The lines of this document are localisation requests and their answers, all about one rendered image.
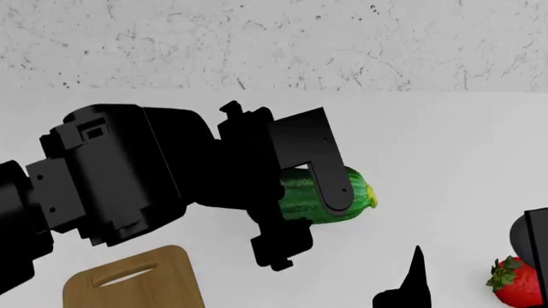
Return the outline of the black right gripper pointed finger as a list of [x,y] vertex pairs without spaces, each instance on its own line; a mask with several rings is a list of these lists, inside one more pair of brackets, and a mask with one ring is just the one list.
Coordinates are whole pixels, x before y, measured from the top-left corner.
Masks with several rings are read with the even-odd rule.
[[427,284],[426,265],[420,246],[414,255],[401,286],[376,294],[372,308],[432,308],[432,296]]

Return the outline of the black right gripper flat finger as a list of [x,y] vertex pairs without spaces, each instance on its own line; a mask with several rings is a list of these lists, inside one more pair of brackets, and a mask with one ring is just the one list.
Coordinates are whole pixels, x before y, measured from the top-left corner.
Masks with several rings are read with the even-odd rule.
[[522,261],[548,279],[548,207],[526,210],[509,231],[510,244]]

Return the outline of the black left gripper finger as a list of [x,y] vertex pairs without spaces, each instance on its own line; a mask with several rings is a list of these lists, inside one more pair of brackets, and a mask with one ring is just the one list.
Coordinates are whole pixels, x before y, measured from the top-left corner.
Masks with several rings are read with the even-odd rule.
[[325,110],[301,112],[269,124],[281,169],[307,166],[325,212],[346,215],[354,200],[342,156]]

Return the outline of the green zucchini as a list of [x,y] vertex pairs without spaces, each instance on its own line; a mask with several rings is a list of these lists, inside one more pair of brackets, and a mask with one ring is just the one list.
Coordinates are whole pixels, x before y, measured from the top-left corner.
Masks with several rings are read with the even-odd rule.
[[353,188],[354,199],[348,212],[342,216],[334,216],[325,211],[313,177],[307,169],[285,169],[281,175],[285,194],[279,202],[283,217],[286,220],[304,217],[314,225],[319,225],[352,220],[368,208],[375,209],[378,200],[372,187],[358,171],[349,166],[345,169]]

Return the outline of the wooden cutting board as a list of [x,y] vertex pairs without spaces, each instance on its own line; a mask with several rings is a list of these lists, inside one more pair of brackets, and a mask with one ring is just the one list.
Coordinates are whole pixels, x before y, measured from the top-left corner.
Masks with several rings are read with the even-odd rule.
[[206,307],[187,252],[163,246],[75,274],[63,308]]

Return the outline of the red strawberry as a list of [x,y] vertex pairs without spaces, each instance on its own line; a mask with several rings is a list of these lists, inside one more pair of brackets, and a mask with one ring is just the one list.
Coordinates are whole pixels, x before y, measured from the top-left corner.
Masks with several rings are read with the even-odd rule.
[[513,308],[544,308],[536,270],[521,258],[496,259],[486,284],[505,305]]

